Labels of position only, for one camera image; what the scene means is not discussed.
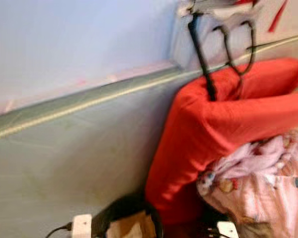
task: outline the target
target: pink blanket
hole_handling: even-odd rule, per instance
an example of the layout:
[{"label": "pink blanket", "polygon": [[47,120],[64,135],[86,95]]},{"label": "pink blanket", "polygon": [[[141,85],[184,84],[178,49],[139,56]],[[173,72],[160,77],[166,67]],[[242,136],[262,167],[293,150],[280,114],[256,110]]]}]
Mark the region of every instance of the pink blanket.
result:
[{"label": "pink blanket", "polygon": [[298,130],[247,143],[199,176],[199,194],[237,223],[269,223],[298,238]]}]

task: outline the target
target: padded headboard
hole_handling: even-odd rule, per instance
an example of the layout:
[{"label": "padded headboard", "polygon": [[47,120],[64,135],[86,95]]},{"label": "padded headboard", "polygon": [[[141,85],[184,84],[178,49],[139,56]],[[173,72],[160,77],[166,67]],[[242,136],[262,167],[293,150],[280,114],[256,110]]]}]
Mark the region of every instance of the padded headboard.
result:
[{"label": "padded headboard", "polygon": [[[298,38],[256,55],[286,56]],[[142,186],[175,93],[199,74],[173,68],[1,116],[0,237],[43,237]]]}]

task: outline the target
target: red cushion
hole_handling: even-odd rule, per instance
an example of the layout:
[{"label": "red cushion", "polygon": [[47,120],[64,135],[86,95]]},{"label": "red cushion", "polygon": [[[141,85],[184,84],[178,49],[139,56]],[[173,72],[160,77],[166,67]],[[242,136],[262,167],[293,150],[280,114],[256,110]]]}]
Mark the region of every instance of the red cushion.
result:
[{"label": "red cushion", "polygon": [[213,73],[216,102],[204,78],[183,87],[173,101],[146,184],[146,198],[165,224],[201,215],[195,181],[199,171],[249,141],[286,132],[298,125],[298,60],[257,62],[244,76],[226,68]]}]

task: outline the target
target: light blue wall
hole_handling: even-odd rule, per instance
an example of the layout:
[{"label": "light blue wall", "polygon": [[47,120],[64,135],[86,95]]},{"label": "light blue wall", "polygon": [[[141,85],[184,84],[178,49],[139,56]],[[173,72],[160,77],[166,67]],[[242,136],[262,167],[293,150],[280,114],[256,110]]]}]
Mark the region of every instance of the light blue wall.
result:
[{"label": "light blue wall", "polygon": [[0,103],[168,58],[176,0],[0,0]]}]

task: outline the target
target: cable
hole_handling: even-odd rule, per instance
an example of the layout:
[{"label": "cable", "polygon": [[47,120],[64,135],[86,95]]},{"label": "cable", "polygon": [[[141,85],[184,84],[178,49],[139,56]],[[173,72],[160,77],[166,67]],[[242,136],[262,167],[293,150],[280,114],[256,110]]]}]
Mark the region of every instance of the cable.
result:
[{"label": "cable", "polygon": [[59,230],[68,230],[68,231],[70,231],[71,229],[72,229],[72,223],[69,222],[65,226],[55,228],[50,233],[48,233],[45,238],[49,238],[54,232],[57,232]]}]

